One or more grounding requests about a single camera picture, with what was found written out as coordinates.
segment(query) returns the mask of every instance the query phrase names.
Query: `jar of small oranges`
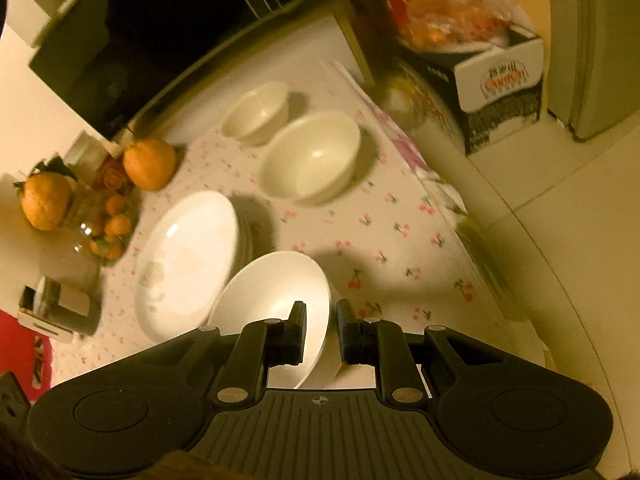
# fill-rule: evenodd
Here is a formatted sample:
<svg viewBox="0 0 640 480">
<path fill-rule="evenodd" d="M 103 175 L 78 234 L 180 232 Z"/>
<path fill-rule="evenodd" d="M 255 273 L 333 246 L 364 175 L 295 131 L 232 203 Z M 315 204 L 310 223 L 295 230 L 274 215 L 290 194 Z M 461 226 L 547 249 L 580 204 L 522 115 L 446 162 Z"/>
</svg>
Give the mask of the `jar of small oranges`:
<svg viewBox="0 0 640 480">
<path fill-rule="evenodd" d="M 63 227 L 78 235 L 76 251 L 94 254 L 106 264 L 125 253 L 137 220 L 138 208 L 132 197 L 80 185 Z"/>
</svg>

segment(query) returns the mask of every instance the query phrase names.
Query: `tablecloth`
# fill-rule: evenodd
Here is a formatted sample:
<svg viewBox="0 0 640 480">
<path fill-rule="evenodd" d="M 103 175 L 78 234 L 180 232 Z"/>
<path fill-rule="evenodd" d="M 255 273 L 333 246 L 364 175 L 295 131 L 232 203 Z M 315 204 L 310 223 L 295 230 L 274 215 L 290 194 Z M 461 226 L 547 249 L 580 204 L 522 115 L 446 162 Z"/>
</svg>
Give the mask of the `tablecloth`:
<svg viewBox="0 0 640 480">
<path fill-rule="evenodd" d="M 255 181 L 263 148 L 223 138 L 213 125 L 187 147 L 171 184 L 144 195 L 127 253 L 103 271 L 102 319 L 95 335 L 52 343 L 53 384 L 154 344 L 136 321 L 136 259 L 162 215 L 203 189 L 228 196 L 249 222 L 255 257 L 276 250 L 308 254 L 358 316 L 392 320 L 414 333 L 442 324 L 515 352 L 509 321 L 456 235 L 452 208 L 425 184 L 433 179 L 416 167 L 411 146 L 389 134 L 385 117 L 376 116 L 334 67 L 308 66 L 289 83 L 304 113 L 343 110 L 360 125 L 362 147 L 347 191 L 323 206 L 268 200 Z"/>
</svg>

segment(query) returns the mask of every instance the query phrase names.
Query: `black microwave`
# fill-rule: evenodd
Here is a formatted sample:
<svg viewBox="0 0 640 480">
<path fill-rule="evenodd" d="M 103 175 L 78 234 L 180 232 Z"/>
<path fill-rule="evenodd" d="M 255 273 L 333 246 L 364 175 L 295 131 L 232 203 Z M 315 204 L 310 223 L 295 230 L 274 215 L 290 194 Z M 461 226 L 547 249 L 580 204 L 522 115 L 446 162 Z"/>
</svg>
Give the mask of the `black microwave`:
<svg viewBox="0 0 640 480">
<path fill-rule="evenodd" d="M 77 0 L 31 69 L 107 139 L 181 74 L 297 0 Z"/>
</svg>

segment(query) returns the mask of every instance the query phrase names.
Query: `floor tile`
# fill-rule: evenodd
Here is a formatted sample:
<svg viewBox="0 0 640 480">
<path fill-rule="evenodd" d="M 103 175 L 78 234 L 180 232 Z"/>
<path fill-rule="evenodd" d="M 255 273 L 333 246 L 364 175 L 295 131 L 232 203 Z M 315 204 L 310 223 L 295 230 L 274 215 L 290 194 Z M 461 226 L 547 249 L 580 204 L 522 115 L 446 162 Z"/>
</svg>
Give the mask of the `floor tile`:
<svg viewBox="0 0 640 480">
<path fill-rule="evenodd" d="M 539 123 L 470 156 L 470 160 L 516 210 L 591 162 L 617 140 L 640 128 L 633 114 L 587 142 L 545 114 Z"/>
<path fill-rule="evenodd" d="M 458 190 L 478 224 L 490 225 L 510 213 L 495 189 L 442 130 L 426 123 L 410 136 L 427 164 Z"/>
<path fill-rule="evenodd" d="M 627 473 L 625 435 L 607 378 L 567 294 L 515 216 L 503 218 L 484 232 L 560 372 L 594 388 L 614 413 L 614 432 L 598 471 L 605 478 Z"/>
<path fill-rule="evenodd" d="M 605 369 L 640 465 L 640 132 L 525 206 L 518 218 L 562 282 Z"/>
</svg>

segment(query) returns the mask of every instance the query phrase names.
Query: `plastic bag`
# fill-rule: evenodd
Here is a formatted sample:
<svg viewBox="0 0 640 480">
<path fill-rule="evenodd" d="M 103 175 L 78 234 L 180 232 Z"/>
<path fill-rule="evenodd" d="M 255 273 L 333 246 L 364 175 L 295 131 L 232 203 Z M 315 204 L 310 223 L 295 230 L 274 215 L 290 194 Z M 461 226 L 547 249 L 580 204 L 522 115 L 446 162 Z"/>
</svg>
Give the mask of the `plastic bag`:
<svg viewBox="0 0 640 480">
<path fill-rule="evenodd" d="M 516 0 L 402 0 L 400 38 L 420 52 L 476 41 L 500 41 Z"/>
</svg>

